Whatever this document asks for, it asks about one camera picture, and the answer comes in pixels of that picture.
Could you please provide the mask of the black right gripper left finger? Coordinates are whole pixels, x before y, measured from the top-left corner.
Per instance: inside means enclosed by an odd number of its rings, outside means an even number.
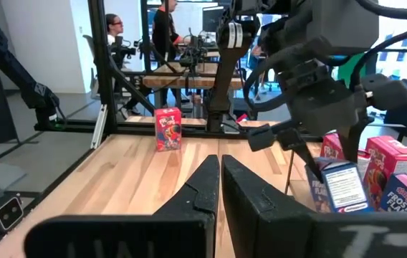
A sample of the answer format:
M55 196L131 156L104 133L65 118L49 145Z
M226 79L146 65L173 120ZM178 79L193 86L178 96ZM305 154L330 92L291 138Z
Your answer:
M151 215L62 215L32 227L26 258L213 257L220 164L209 155Z

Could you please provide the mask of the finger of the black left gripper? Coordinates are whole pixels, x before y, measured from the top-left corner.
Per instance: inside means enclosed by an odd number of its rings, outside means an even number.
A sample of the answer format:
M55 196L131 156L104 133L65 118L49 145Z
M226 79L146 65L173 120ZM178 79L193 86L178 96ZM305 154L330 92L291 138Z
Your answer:
M373 122L368 117L367 107L393 110L407 105L407 87L400 80L391 80L382 74L368 75L355 84L350 91L355 101L357 122L342 128L343 155L347 161L358 161L358 146L365 127Z
M323 182L321 170L307 147L307 143L297 129L297 123L265 124L248 131L248 142L252 151L271 147L278 141L285 151L294 151L312 171L315 177Z

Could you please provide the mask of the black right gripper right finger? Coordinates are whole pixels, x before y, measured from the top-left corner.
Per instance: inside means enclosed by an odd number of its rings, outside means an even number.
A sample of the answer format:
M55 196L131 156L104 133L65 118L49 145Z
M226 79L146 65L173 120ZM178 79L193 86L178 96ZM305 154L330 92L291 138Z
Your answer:
M319 214L230 155L221 187L237 257L407 257L407 212Z

